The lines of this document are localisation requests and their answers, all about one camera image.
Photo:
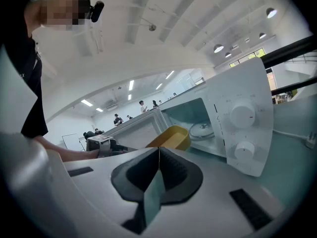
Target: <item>air vent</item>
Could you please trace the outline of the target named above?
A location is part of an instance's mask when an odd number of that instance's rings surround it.
[[[239,48],[239,46],[238,46],[238,45],[232,45],[231,50],[236,50],[236,49],[238,49],[238,48]]]

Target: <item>microwave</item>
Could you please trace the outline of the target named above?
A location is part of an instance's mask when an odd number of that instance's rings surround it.
[[[189,130],[192,148],[260,176],[273,131],[272,97],[262,60],[239,64],[103,135],[142,149],[172,125]]]

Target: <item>cable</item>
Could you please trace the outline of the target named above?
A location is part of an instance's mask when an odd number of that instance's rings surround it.
[[[295,137],[295,138],[299,138],[299,139],[304,139],[304,140],[306,140],[308,138],[307,136],[300,136],[300,135],[296,135],[296,134],[291,134],[291,133],[279,131],[279,130],[276,130],[276,129],[274,129],[273,132],[275,132],[277,134],[282,134],[282,135],[285,135],[285,136],[290,136],[290,137]]]

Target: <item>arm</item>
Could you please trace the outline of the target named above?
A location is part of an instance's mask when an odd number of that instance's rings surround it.
[[[41,145],[43,145],[45,149],[58,152],[63,162],[95,159],[99,152],[99,149],[90,152],[72,151],[64,149],[50,143],[42,136],[37,136],[34,139],[38,141]]]

